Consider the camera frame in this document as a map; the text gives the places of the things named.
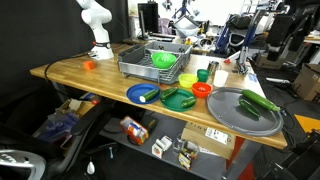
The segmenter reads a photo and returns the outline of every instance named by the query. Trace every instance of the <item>yellow bowl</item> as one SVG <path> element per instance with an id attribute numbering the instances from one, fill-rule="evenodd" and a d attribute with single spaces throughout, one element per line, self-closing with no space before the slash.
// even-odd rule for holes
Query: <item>yellow bowl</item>
<path id="1" fill-rule="evenodd" d="M 193 74 L 180 74 L 179 83 L 182 87 L 191 88 L 194 83 L 198 82 L 198 77 Z"/>

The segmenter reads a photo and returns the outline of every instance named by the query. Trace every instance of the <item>green vegetable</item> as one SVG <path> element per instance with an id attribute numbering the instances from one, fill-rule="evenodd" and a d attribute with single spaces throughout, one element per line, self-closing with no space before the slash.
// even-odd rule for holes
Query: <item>green vegetable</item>
<path id="1" fill-rule="evenodd" d="M 162 91 L 161 95 L 160 95 L 160 99 L 162 101 L 165 101 L 166 99 L 168 99 L 170 96 L 172 96 L 173 94 L 175 94 L 178 91 L 179 88 L 177 87 L 173 87 L 173 88 L 169 88 L 166 89 L 164 91 Z"/>
<path id="2" fill-rule="evenodd" d="M 250 104 L 248 101 L 244 99 L 239 100 L 239 104 L 241 107 L 243 107 L 245 110 L 249 111 L 251 114 L 255 115 L 256 117 L 261 117 L 260 112 L 258 109 L 256 109 L 252 104 Z"/>
<path id="3" fill-rule="evenodd" d="M 280 107 L 276 106 L 273 102 L 269 101 L 268 99 L 260 96 L 259 94 L 249 90 L 243 89 L 241 92 L 245 97 L 252 100 L 253 102 L 259 104 L 260 106 L 271 110 L 271 111 L 280 111 Z"/>
<path id="4" fill-rule="evenodd" d="M 153 89 L 151 91 L 148 91 L 144 95 L 140 96 L 139 99 L 141 102 L 147 102 L 150 101 L 153 97 L 155 97 L 159 93 L 159 89 Z"/>
<path id="5" fill-rule="evenodd" d="M 181 106 L 182 108 L 188 108 L 193 106 L 196 103 L 196 101 L 197 101 L 196 98 L 194 98 L 193 96 L 190 96 L 182 101 Z"/>

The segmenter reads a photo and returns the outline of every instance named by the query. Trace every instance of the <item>box label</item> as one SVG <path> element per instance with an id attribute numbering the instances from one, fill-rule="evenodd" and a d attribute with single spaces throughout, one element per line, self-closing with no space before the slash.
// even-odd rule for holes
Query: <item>box label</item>
<path id="1" fill-rule="evenodd" d="M 214 139 L 224 145 L 227 144 L 228 141 L 228 135 L 226 133 L 223 133 L 221 131 L 212 129 L 212 128 L 207 128 L 206 134 L 208 138 Z"/>

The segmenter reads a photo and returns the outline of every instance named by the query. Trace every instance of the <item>computer monitor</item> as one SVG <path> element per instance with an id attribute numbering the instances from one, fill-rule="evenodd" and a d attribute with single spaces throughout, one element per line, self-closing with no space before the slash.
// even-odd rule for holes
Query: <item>computer monitor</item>
<path id="1" fill-rule="evenodd" d="M 158 3 L 149 2 L 149 3 L 138 3 L 138 14 L 139 21 L 143 16 L 144 29 L 148 33 L 158 33 Z"/>

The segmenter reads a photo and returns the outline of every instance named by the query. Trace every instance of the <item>small orange object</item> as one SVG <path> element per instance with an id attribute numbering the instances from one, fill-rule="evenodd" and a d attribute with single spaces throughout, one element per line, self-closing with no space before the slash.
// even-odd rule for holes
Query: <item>small orange object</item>
<path id="1" fill-rule="evenodd" d="M 85 70 L 91 70 L 95 68 L 94 62 L 93 61 L 85 61 L 83 62 L 83 67 Z"/>
<path id="2" fill-rule="evenodd" d="M 223 61 L 224 63 L 230 64 L 230 59 L 226 59 Z"/>

